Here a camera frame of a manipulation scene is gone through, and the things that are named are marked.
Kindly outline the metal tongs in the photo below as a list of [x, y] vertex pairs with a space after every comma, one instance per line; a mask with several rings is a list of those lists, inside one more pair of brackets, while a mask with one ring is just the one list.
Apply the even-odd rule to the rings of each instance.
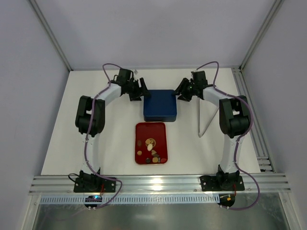
[[217, 106], [201, 99], [197, 100], [197, 133], [199, 138], [203, 137], [206, 133], [218, 111]]

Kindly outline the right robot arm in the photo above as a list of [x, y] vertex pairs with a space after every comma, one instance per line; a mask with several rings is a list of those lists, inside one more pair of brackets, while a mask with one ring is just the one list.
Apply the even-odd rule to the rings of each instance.
[[208, 84], [204, 71], [193, 72], [191, 79], [184, 78], [174, 95], [186, 102], [196, 96], [218, 107], [219, 127], [224, 134], [223, 156], [216, 175], [200, 177], [202, 191], [243, 191], [242, 171], [237, 161], [244, 136], [253, 123], [246, 97], [230, 95], [219, 90], [215, 84]]

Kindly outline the blue chocolate tin box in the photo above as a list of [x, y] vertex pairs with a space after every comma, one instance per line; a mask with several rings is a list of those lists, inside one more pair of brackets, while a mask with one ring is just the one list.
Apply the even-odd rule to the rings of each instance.
[[171, 116], [144, 115], [143, 118], [145, 122], [175, 122], [177, 116], [176, 115], [171, 115]]

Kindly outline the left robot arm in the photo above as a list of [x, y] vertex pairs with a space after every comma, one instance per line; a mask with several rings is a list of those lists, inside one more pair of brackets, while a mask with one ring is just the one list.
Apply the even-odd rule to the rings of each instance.
[[107, 86], [94, 97], [81, 96], [77, 108], [75, 125], [84, 137], [83, 165], [74, 180], [75, 193], [114, 193], [115, 177], [100, 174], [98, 163], [99, 136], [106, 124], [106, 107], [124, 94], [131, 101], [140, 101], [151, 96], [144, 78], [135, 79], [135, 71], [119, 68], [113, 79], [107, 77]]

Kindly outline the blue tin lid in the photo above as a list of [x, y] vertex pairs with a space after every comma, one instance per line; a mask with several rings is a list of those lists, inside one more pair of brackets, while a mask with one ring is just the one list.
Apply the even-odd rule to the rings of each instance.
[[177, 101], [174, 90], [149, 90], [151, 97], [144, 97], [143, 115], [177, 115]]

